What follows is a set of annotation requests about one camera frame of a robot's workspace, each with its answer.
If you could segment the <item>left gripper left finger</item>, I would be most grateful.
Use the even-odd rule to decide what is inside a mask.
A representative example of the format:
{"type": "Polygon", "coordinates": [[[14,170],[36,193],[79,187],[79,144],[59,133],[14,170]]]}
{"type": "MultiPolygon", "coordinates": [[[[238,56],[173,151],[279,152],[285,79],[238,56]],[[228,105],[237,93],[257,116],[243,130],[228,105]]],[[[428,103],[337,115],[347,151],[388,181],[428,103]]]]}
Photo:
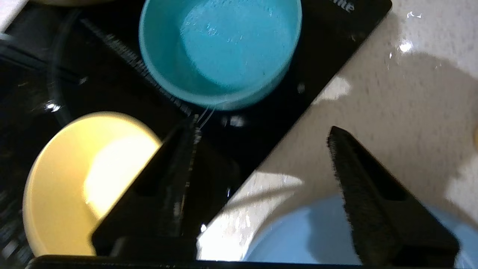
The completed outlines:
{"type": "Polygon", "coordinates": [[[91,235],[98,256],[195,259],[182,224],[197,146],[198,115],[181,121],[91,235]]]}

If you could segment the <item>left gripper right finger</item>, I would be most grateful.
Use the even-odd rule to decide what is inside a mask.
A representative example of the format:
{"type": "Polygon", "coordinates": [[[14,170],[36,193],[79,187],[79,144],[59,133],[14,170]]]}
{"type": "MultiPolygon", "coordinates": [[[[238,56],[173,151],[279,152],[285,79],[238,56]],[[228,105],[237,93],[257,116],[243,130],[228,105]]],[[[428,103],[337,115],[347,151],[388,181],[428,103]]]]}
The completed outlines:
{"type": "Polygon", "coordinates": [[[362,143],[333,126],[327,146],[364,266],[454,266],[457,238],[362,143]]]}

